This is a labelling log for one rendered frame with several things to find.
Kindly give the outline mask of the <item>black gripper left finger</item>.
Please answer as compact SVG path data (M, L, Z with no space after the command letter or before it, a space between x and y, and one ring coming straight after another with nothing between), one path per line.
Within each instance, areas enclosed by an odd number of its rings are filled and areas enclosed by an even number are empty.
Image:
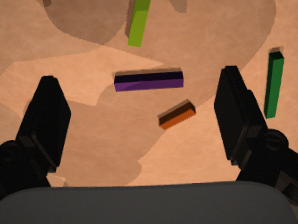
M0 145L0 201L21 190L51 187L46 176L60 166L71 110L57 78L41 77L26 112L15 140Z

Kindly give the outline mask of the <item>orange rod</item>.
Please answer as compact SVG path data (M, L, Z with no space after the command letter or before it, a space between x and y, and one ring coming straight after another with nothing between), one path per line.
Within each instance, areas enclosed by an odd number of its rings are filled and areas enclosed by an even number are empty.
M188 102L185 105L159 118L159 126L166 130L194 115L196 115L195 106L191 102Z

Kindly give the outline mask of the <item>purple rod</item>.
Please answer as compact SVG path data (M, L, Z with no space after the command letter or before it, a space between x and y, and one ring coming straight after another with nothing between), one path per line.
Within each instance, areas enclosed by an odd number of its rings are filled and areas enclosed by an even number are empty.
M163 72L115 76L116 92L182 88L184 85L183 72Z

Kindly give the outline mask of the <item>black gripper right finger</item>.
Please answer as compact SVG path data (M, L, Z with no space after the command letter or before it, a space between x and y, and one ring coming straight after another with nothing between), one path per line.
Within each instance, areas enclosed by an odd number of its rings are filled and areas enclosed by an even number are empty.
M241 170L236 180L274 187L298 207L298 153L282 132L268 129L236 65L221 69L214 111L227 160Z

